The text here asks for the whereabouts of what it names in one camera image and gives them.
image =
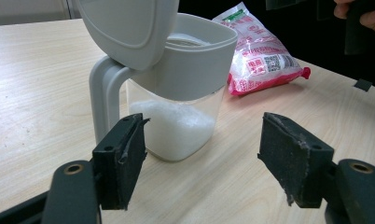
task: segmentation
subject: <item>pitcher handle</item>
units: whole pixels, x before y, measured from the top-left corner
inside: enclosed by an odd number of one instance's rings
[[[119,92],[124,81],[141,73],[108,56],[98,61],[90,72],[90,99],[96,143],[106,136],[120,119]]]

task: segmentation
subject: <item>plastic bag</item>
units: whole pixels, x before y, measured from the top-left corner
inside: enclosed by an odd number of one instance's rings
[[[297,77],[309,78],[310,68],[300,67],[283,43],[248,11],[243,2],[213,21],[238,33],[228,79],[232,95],[283,85]]]

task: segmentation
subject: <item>wooden table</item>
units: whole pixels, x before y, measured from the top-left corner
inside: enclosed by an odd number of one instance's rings
[[[48,190],[59,166],[91,158],[89,73],[103,57],[82,20],[0,26],[0,212]],[[257,158],[263,113],[324,140],[334,162],[375,165],[375,88],[299,63],[312,69],[309,80],[244,97],[225,92],[214,136],[191,157],[148,155],[129,210],[103,211],[104,223],[324,223],[325,201],[321,209],[289,207]]]

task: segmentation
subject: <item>gray plastic lid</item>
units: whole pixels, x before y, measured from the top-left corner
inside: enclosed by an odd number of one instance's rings
[[[179,0],[78,0],[96,44],[123,65],[145,70],[157,63],[172,31]]]

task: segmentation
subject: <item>red and white packaging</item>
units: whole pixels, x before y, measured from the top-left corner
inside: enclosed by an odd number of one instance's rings
[[[213,21],[238,33],[229,72],[229,93],[243,95],[289,83],[297,77],[309,78],[309,67],[301,67],[281,41],[253,16],[241,2]]]

